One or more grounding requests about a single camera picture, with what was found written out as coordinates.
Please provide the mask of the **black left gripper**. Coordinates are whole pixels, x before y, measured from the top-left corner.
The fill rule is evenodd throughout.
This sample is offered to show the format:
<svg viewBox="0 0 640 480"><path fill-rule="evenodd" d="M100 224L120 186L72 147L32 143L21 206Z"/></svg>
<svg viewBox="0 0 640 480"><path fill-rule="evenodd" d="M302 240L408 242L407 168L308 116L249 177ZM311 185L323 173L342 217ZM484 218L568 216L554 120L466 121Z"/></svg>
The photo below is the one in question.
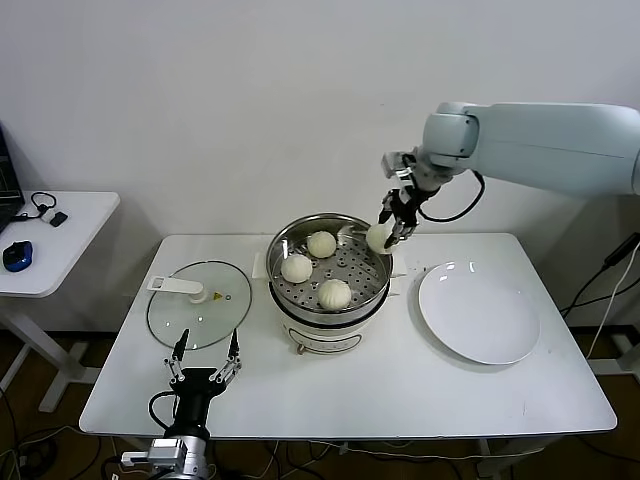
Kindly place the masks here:
<svg viewBox="0 0 640 480"><path fill-rule="evenodd" d="M181 362L186 351L190 330L185 329L175 343L172 353L164 359L171 379L171 389L178 399L171 436L209 436L206 428L211 401L223 393L242 368L238 332L233 331L227 359L220 368L187 368Z"/></svg>

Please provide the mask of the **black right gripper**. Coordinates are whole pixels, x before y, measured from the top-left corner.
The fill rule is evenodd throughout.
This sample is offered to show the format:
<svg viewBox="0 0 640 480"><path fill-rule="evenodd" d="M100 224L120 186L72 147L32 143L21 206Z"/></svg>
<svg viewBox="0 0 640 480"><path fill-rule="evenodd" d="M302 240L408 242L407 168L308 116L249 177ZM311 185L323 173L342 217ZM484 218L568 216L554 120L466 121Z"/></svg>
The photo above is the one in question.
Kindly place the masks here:
<svg viewBox="0 0 640 480"><path fill-rule="evenodd" d="M400 178L396 187L384 196L378 224L384 225L392 216L395 221L387 237L388 249L413 234L418 210L430 197L431 192L422 189L414 175Z"/></svg>

